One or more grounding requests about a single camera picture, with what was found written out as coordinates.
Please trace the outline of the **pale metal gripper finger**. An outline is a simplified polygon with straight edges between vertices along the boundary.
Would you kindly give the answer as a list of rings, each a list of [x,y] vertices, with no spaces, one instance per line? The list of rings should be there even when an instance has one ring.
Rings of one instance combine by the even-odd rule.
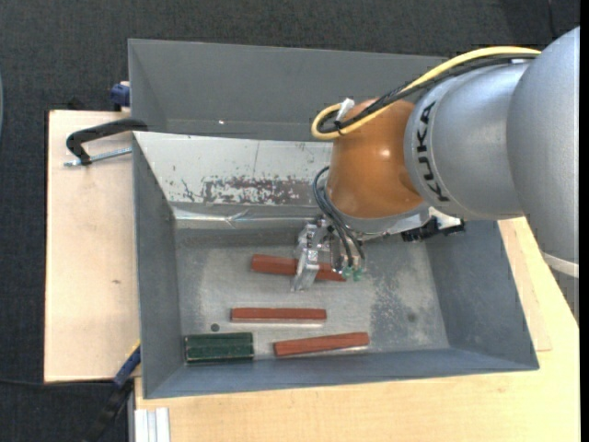
[[[302,271],[302,288],[304,290],[309,289],[314,284],[318,271],[318,252],[316,250],[308,250]]]
[[[295,268],[294,276],[291,280],[291,291],[298,292],[303,289],[303,271],[305,265],[306,249],[298,246],[294,253]]]

